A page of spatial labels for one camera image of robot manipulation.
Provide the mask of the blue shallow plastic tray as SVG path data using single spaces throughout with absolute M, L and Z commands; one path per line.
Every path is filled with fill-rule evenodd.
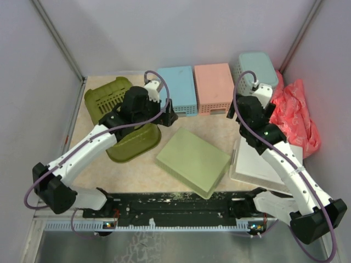
M 174 112 L 181 117 L 198 114 L 193 69 L 191 66 L 159 68 L 157 73 L 166 81 Z

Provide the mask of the white perforated tray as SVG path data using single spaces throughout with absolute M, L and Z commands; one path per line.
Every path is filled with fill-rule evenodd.
M 290 194 L 277 172 L 248 145 L 243 137 L 234 143 L 229 177 L 270 191 Z

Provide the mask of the pink shallow plastic tray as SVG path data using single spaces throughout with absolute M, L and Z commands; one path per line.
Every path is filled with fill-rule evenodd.
M 226 113 L 233 100 L 234 82 L 229 64 L 194 66 L 199 115 Z

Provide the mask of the light green shallow tray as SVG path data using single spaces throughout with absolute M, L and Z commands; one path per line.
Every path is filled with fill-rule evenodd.
M 209 199 L 229 170 L 230 156 L 190 131 L 179 128 L 155 163 L 203 199 Z

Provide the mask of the large teal perforated basket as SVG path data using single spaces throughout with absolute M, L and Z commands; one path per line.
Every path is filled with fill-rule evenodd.
M 259 84 L 267 84 L 275 90 L 278 85 L 278 77 L 270 57 L 265 52 L 244 52 L 239 55 L 234 64 L 232 73 L 234 82 L 244 71 L 253 71 L 256 74 Z M 245 74 L 237 85 L 237 93 L 240 95 L 251 95 L 253 93 L 252 83 L 254 83 L 251 74 Z

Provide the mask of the olive green plastic basket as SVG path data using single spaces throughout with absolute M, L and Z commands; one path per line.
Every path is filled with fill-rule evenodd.
M 117 104 L 123 102 L 124 94 L 132 87 L 126 77 L 116 77 L 110 83 L 88 90 L 84 103 L 94 125 Z M 125 163 L 156 147 L 161 140 L 161 131 L 155 124 L 134 128 L 134 132 L 106 150 L 116 163 Z

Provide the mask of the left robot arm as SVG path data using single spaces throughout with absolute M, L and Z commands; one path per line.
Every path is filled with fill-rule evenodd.
M 95 210 L 104 218 L 110 216 L 114 204 L 106 191 L 75 190 L 71 184 L 90 162 L 135 129 L 149 123 L 170 127 L 178 119 L 172 99 L 168 96 L 164 105 L 161 102 L 156 88 L 129 88 L 123 100 L 114 104 L 79 144 L 49 164 L 39 162 L 32 168 L 32 190 L 55 214 L 75 207 Z

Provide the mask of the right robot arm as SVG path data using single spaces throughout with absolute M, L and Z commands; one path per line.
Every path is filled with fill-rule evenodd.
M 227 117 L 235 118 L 240 135 L 276 171 L 291 198 L 281 198 L 263 188 L 248 195 L 245 211 L 252 217 L 267 213 L 286 223 L 304 244 L 330 233 L 347 211 L 342 199 L 333 199 L 310 177 L 294 156 L 280 128 L 269 122 L 275 105 L 263 107 L 257 97 L 234 95 Z

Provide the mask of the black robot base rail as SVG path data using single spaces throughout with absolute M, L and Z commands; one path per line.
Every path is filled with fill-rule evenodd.
M 249 201 L 247 191 L 214 192 L 203 199 L 191 192 L 112 193 L 108 209 L 83 209 L 83 218 L 115 218 L 121 227 L 147 226 L 153 219 L 157 227 L 237 226 L 244 218 L 262 218 Z

